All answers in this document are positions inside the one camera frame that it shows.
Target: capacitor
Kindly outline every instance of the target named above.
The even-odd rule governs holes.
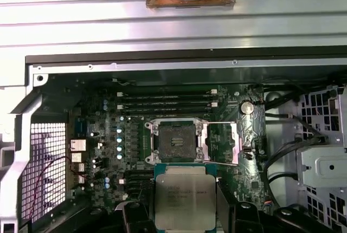
[[[92,132],[91,137],[97,137],[99,135],[99,132]]]
[[[92,160],[92,163],[93,163],[93,164],[96,164],[96,163],[98,163],[98,162],[100,162],[100,161],[101,161],[101,158],[97,157],[97,158],[95,158],[95,159]]]

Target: metal bracket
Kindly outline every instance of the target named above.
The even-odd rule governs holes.
[[[297,155],[301,183],[311,187],[347,186],[347,153],[342,146],[310,147]]]
[[[21,149],[15,152],[14,162],[0,183],[0,233],[4,233],[4,226],[6,224],[13,224],[14,233],[18,233],[18,179],[30,161],[31,116],[41,104],[42,96],[40,95],[22,114]]]

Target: green circuit board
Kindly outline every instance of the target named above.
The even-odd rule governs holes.
[[[252,114],[241,113],[240,105],[245,101],[253,103]],[[236,142],[232,134],[235,131],[228,122],[237,124],[239,143],[247,152],[239,154],[237,166],[218,165],[218,176],[228,182],[230,190],[239,200],[252,201],[261,208],[266,199],[260,179],[260,167],[266,160],[262,101],[262,88],[248,85],[88,87],[79,104],[81,114],[76,116],[76,126],[85,124],[87,136],[98,134],[88,143],[87,167],[93,186],[86,191],[93,204],[112,211],[124,200],[139,198],[139,184],[152,179],[154,166],[146,162],[151,155],[152,139],[146,123],[158,118],[199,118],[208,122],[224,122],[208,127],[208,152],[210,160],[217,163],[233,162]],[[168,129],[171,132],[189,130],[188,123],[170,121],[160,127],[165,126],[174,127]],[[178,138],[174,143],[180,144],[180,140]],[[104,160],[103,165],[93,167],[95,159]],[[191,156],[180,156],[169,161],[185,163],[193,160]]]

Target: black plastic part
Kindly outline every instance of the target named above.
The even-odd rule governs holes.
[[[232,217],[236,204],[237,199],[230,192],[230,187],[220,180],[217,184],[217,216],[224,232],[232,230]]]
[[[284,228],[281,228],[278,220],[263,211],[258,211],[260,223],[264,229],[264,233],[285,233],[287,232]]]
[[[300,230],[304,233],[333,233],[334,231],[319,223],[311,217],[303,215],[298,210],[292,208],[279,208],[275,210],[274,217],[287,229]]]
[[[130,202],[123,208],[124,226],[127,233],[156,233],[154,222],[149,219],[145,206]]]
[[[257,207],[249,202],[239,202],[235,207],[235,225],[232,232],[264,233]]]

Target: ventilation grille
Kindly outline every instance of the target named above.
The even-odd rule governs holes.
[[[340,228],[338,223],[347,226],[345,200],[331,193],[329,194],[329,199],[330,208],[327,209],[327,224],[337,231]]]
[[[65,200],[66,159],[58,159],[46,168],[63,156],[66,124],[31,124],[31,161],[22,176],[22,218],[31,216],[36,221]]]
[[[307,194],[307,208],[309,209],[309,212],[317,217],[322,223],[325,223],[324,211],[326,207],[315,197],[315,195],[317,195],[316,188],[307,187],[307,191],[310,192]]]
[[[302,119],[319,131],[340,131],[338,100],[332,98],[331,91],[305,95],[305,100],[301,102]],[[322,116],[324,122],[312,122],[313,116]],[[306,140],[312,133],[305,127],[303,129],[303,137]]]

